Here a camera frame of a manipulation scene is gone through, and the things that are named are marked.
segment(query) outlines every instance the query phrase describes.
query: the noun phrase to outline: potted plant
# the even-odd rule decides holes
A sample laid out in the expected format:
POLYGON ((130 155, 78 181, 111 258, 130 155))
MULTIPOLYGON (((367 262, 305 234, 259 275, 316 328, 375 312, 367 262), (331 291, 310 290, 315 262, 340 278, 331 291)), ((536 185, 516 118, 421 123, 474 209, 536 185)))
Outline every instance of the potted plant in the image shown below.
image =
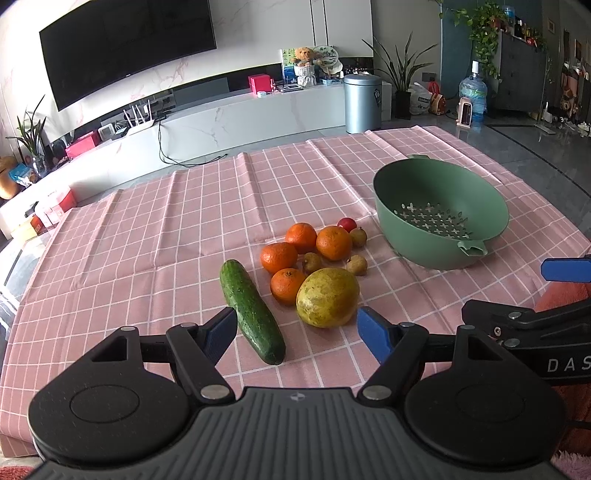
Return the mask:
POLYGON ((433 65, 433 62, 428 63, 419 63, 417 64, 418 58, 423 55, 424 53, 428 52, 432 48, 437 47, 437 44, 431 45, 428 48, 425 48, 422 52, 415 52, 410 57, 408 56, 408 48, 410 46, 410 42, 413 39, 413 33, 408 36, 408 41, 406 47, 404 49, 404 58, 400 57, 398 53, 398 47, 396 47, 396 57, 397 63, 396 65, 392 61, 392 57, 389 55, 388 51, 385 47, 379 42, 379 40, 374 37, 374 42, 379 45, 381 50, 385 53, 387 60, 383 57, 380 49, 377 47, 370 45, 368 42, 363 40, 363 42, 371 48, 374 53, 382 59, 382 61, 386 64, 388 71, 381 70, 381 69, 374 69, 378 70, 379 72, 383 72, 392 80, 392 84, 396 87, 396 104, 394 109, 394 116, 396 118, 405 118, 410 119, 410 96, 411 92, 408 91, 410 88, 410 83, 412 82, 413 75, 419 69, 424 67, 428 67, 429 65, 433 65))
POLYGON ((22 122, 21 119, 17 117, 17 130, 21 136, 6 137, 9 140, 16 140, 17 145, 18 143, 23 144, 23 146, 31 153, 33 157, 33 170, 41 179, 45 177, 50 171, 45 157, 43 140, 41 139, 41 134, 43 133, 43 128, 45 127, 45 121, 47 120, 47 117, 45 117, 43 120, 38 120, 37 123, 35 123, 34 118, 35 113, 37 113, 37 109, 39 108, 39 105, 41 105, 41 102, 44 98, 45 95, 43 95, 41 100, 39 100, 39 103, 32 113, 25 111, 25 114, 22 117, 22 122))

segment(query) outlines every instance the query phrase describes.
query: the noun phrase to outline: cucumber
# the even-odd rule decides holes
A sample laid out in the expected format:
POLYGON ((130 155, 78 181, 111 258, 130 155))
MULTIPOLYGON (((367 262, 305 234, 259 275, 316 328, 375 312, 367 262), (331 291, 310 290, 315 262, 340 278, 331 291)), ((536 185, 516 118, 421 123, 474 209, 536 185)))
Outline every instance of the cucumber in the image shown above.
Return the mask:
POLYGON ((238 260, 227 260, 220 270, 226 302, 236 310, 240 330, 258 356, 269 365, 285 358, 285 342, 275 317, 238 260))

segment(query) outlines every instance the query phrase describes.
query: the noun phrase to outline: colander handle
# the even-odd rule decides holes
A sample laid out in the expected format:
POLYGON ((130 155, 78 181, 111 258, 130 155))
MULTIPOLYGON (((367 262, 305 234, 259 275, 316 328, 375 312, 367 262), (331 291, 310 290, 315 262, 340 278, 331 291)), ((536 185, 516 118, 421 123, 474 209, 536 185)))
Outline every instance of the colander handle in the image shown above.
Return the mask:
POLYGON ((484 242, 478 240, 462 240, 457 243, 457 246, 468 256, 468 257, 485 257, 488 255, 488 250, 484 242))

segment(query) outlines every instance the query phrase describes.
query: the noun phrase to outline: orange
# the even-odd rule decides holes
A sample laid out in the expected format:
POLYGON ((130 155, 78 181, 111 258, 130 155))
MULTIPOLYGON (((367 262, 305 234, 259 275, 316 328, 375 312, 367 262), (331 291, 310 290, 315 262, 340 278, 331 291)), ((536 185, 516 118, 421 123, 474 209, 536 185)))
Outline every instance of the orange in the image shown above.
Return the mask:
POLYGON ((271 279, 271 293, 285 305, 295 305, 297 293, 306 276, 295 268, 279 270, 271 279))
POLYGON ((285 241, 292 244, 300 255, 313 252, 316 247, 316 230, 309 223, 296 223, 285 234, 285 241))
POLYGON ((316 238, 316 249, 333 262, 349 258, 352 247, 349 232, 336 225, 323 228, 316 238))
POLYGON ((271 275, 279 270, 293 267, 297 262, 296 248, 286 242, 266 245, 261 250, 261 265, 271 275))

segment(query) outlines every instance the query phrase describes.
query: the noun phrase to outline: pink checkered tablecloth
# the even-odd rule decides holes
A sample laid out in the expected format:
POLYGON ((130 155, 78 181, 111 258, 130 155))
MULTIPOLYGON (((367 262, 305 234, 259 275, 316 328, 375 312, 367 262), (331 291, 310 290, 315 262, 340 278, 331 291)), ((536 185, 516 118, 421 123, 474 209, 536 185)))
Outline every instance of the pink checkered tablecloth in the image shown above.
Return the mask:
MULTIPOLYGON (((308 222, 344 216, 367 231, 361 303, 394 323, 452 333, 469 299, 533 306, 547 286, 547 257, 578 257, 589 241, 498 163, 439 128, 414 127, 310 140, 177 171, 71 210, 37 266, 11 331, 0 388, 6 456, 33 452, 27 408, 34 393, 122 325, 143 335, 206 322, 224 305, 219 269, 239 260, 280 325, 285 362, 263 363, 238 335, 217 368, 239 395, 245 385, 353 387, 377 363, 356 325, 321 330, 270 295, 263 245, 308 222), (384 164, 428 154, 478 173, 506 199, 511 221, 494 252, 461 271, 426 270, 400 258, 381 235, 372 180, 384 164)), ((169 375, 163 365, 149 369, 169 375)), ((437 369, 430 365, 428 373, 437 369)))

